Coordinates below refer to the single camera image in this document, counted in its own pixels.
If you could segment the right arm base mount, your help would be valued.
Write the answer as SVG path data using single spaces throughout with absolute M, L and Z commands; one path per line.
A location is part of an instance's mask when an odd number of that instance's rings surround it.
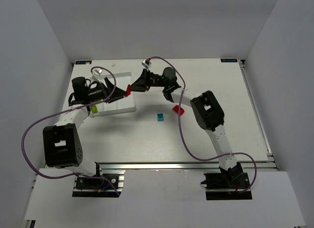
M 252 200 L 251 190 L 247 173 L 243 173 L 235 182 L 229 181 L 220 173 L 204 174 L 205 179 L 200 183 L 206 191 L 207 201 L 237 201 Z

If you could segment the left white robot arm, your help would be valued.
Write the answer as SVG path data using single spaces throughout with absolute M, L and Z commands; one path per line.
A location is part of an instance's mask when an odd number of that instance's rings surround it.
M 69 95 L 68 110 L 53 126 L 43 129 L 45 161 L 48 167 L 67 169 L 78 175 L 99 177 L 100 166 L 97 162 L 84 157 L 78 129 L 91 113 L 92 106 L 99 103 L 118 101 L 127 92 L 116 87 L 116 79 L 111 82 L 77 77 L 72 80 L 73 92 Z

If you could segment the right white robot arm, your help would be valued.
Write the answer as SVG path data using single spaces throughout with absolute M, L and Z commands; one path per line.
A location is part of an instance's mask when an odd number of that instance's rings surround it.
M 166 67 L 162 75 L 143 69 L 141 76 L 128 86 L 128 92 L 146 92 L 151 87 L 162 87 L 166 100 L 192 108 L 198 126 L 209 136 L 217 154 L 219 170 L 225 184 L 237 184 L 243 174 L 241 164 L 233 155 L 224 128 L 224 111 L 212 91 L 198 94 L 185 90 L 177 83 L 175 69 Z

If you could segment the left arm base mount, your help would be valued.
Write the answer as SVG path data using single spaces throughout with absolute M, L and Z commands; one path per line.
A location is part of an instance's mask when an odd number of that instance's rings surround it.
M 124 171 L 100 169 L 104 179 L 76 177 L 72 192 L 74 198 L 118 198 L 124 183 Z

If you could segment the red long lego brick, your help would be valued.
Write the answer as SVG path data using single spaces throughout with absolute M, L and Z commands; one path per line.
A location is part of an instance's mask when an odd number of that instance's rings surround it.
M 131 85 L 129 84 L 128 86 L 127 86 L 127 89 L 126 89 L 126 95 L 125 95 L 125 97 L 128 97 L 128 96 L 130 96 L 131 95 Z

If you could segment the red sloped lego brick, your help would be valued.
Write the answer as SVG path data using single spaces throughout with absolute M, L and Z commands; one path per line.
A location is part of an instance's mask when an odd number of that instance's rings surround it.
M 182 116 L 182 115 L 184 114 L 184 112 L 185 112 L 185 110 L 184 110 L 182 107 L 179 107 L 178 105 L 175 105 L 175 106 L 172 108 L 172 110 L 173 110 L 176 114 L 178 114 L 178 115 L 180 115 L 180 116 Z

